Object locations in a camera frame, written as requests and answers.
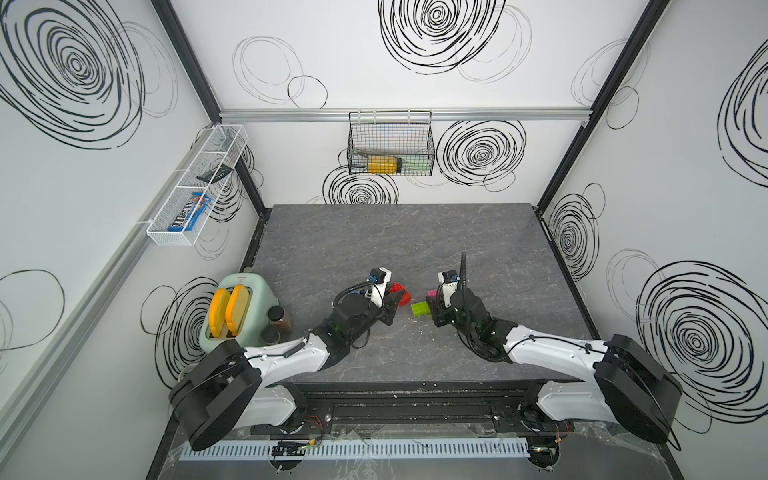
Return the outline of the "red lego brick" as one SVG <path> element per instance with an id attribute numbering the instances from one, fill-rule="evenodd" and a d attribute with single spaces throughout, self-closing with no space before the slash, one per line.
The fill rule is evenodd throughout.
<path id="1" fill-rule="evenodd" d="M 398 301 L 399 306 L 405 306 L 412 300 L 410 293 L 399 283 L 394 283 L 390 289 L 390 293 L 394 295 Z"/>

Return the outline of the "yellow toast slice left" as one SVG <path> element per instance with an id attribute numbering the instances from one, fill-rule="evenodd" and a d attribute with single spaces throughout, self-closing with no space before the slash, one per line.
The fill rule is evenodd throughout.
<path id="1" fill-rule="evenodd" d="M 228 329 L 226 312 L 231 293 L 225 288 L 216 290 L 208 311 L 208 330 L 212 338 L 220 338 Z"/>

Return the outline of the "black remote control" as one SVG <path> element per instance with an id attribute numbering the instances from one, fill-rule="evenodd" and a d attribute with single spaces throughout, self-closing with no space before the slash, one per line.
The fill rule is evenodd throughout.
<path id="1" fill-rule="evenodd" d="M 226 179 L 233 172 L 233 168 L 225 164 L 211 168 L 210 170 L 197 175 L 196 179 L 202 184 L 216 184 Z"/>

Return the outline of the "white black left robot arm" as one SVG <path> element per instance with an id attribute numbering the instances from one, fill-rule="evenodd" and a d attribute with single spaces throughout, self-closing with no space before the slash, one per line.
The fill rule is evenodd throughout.
<path id="1" fill-rule="evenodd" d="M 363 282 L 340 292 L 329 317 L 301 338 L 248 348 L 226 340 L 214 348 L 169 394 L 191 449 L 205 450 L 234 429 L 285 424 L 301 398 L 283 382 L 338 364 L 374 324 L 393 323 L 405 293 Z"/>

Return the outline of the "aluminium wall rail back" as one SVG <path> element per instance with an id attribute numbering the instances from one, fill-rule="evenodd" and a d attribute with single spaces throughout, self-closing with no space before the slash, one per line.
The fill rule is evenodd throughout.
<path id="1" fill-rule="evenodd" d="M 220 118 L 230 123 L 318 123 L 367 120 L 432 121 L 578 121 L 587 122 L 587 107 L 441 107 L 441 108 L 308 108 L 229 109 Z"/>

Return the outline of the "black corner frame post right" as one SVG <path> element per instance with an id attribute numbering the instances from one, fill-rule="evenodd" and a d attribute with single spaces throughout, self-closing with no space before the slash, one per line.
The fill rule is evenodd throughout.
<path id="1" fill-rule="evenodd" d="M 618 92 L 621 83 L 628 75 L 630 68 L 634 65 L 670 3 L 670 0 L 651 0 L 647 3 L 593 102 L 589 121 L 577 131 L 540 197 L 536 205 L 538 216 L 542 216 L 554 200 L 556 193 L 565 182 L 611 100 Z"/>

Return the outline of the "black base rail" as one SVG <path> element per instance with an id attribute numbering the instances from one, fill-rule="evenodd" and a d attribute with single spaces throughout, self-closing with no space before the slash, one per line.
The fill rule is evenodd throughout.
<path id="1" fill-rule="evenodd" d="M 487 423 L 497 433 L 554 435 L 587 420 L 584 412 L 551 415 L 538 405 L 546 382 L 512 380 L 448 383 L 284 383 L 171 395 L 174 416 L 196 450 L 231 431 L 277 434 L 304 424 L 330 432 L 341 425 Z"/>

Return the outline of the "yellow toast slice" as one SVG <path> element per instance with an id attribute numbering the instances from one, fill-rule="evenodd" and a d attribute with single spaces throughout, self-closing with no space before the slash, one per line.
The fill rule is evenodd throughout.
<path id="1" fill-rule="evenodd" d="M 208 311 L 208 330 L 212 338 L 220 338 L 228 329 L 226 312 L 231 293 L 225 288 L 216 290 Z"/>
<path id="2" fill-rule="evenodd" d="M 226 312 L 228 331 L 233 337 L 242 329 L 250 299 L 251 295 L 246 286 L 239 284 L 234 287 Z"/>

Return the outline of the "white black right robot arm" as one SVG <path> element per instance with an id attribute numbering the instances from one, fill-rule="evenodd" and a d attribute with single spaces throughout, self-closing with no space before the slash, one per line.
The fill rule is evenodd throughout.
<path id="1" fill-rule="evenodd" d="M 521 413 L 531 420 L 614 423 L 654 444 L 673 439 L 683 394 L 679 381 L 632 338 L 608 341 L 548 334 L 493 316 L 467 285 L 467 259 L 438 273 L 428 296 L 436 326 L 450 325 L 461 343 L 491 363 L 534 365 L 569 376 L 536 386 Z"/>

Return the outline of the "lime green long lego brick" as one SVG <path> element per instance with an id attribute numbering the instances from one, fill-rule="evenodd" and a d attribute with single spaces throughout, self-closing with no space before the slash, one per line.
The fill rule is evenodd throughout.
<path id="1" fill-rule="evenodd" d="M 428 302 L 418 302 L 411 305 L 411 312 L 415 317 L 422 317 L 431 314 L 431 308 Z"/>

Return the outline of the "black corner frame post left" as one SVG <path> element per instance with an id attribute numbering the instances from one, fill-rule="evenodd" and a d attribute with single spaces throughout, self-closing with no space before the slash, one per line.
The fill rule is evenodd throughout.
<path id="1" fill-rule="evenodd" d="M 168 0 L 151 0 L 150 3 L 152 4 L 188 79 L 203 106 L 207 117 L 213 123 L 220 123 L 222 110 L 172 3 Z M 236 162 L 234 169 L 259 218 L 266 222 L 269 219 L 271 210 L 265 206 L 251 173 L 240 160 Z"/>

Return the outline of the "black corner frame post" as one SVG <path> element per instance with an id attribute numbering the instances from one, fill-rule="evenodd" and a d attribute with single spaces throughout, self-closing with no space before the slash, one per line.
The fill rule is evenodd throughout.
<path id="1" fill-rule="evenodd" d="M 207 117 L 213 123 L 220 123 L 222 110 L 172 3 L 168 0 L 151 0 L 150 3 L 152 4 L 188 79 L 203 106 Z M 265 206 L 251 173 L 240 160 L 236 162 L 234 169 L 259 218 L 266 222 L 269 219 L 271 210 Z"/>
<path id="2" fill-rule="evenodd" d="M 556 193 L 565 182 L 611 100 L 618 92 L 621 83 L 628 75 L 630 68 L 634 65 L 670 3 L 670 0 L 651 0 L 647 3 L 593 102 L 589 121 L 577 131 L 540 197 L 536 205 L 538 216 L 542 216 L 554 200 Z"/>

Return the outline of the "blue candy packet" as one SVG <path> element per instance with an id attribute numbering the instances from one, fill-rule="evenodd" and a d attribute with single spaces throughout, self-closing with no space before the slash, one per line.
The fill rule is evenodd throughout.
<path id="1" fill-rule="evenodd" d="M 167 227 L 169 232 L 191 231 L 197 219 L 205 212 L 210 197 L 202 192 L 193 192 L 184 203 L 176 217 Z"/>

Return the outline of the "mint green toaster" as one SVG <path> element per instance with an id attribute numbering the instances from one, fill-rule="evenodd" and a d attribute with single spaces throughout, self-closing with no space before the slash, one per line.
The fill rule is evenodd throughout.
<path id="1" fill-rule="evenodd" d="M 264 346 L 262 332 L 270 325 L 268 310 L 278 305 L 279 300 L 260 275 L 236 273 L 225 277 L 204 311 L 199 333 L 203 352 L 211 353 L 225 340 L 236 340 L 242 347 Z"/>

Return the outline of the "yellow toast slice right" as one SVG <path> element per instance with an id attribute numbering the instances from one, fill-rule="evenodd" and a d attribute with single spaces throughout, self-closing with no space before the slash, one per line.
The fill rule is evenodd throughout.
<path id="1" fill-rule="evenodd" d="M 228 331 L 233 337 L 242 329 L 250 299 L 251 295 L 246 286 L 239 284 L 234 287 L 226 312 Z"/>

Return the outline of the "green item in basket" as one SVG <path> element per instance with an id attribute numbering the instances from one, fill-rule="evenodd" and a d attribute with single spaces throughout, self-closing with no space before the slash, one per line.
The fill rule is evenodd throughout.
<path id="1" fill-rule="evenodd" d="M 429 154 L 403 155 L 401 173 L 408 176 L 429 176 L 432 174 L 433 160 Z"/>

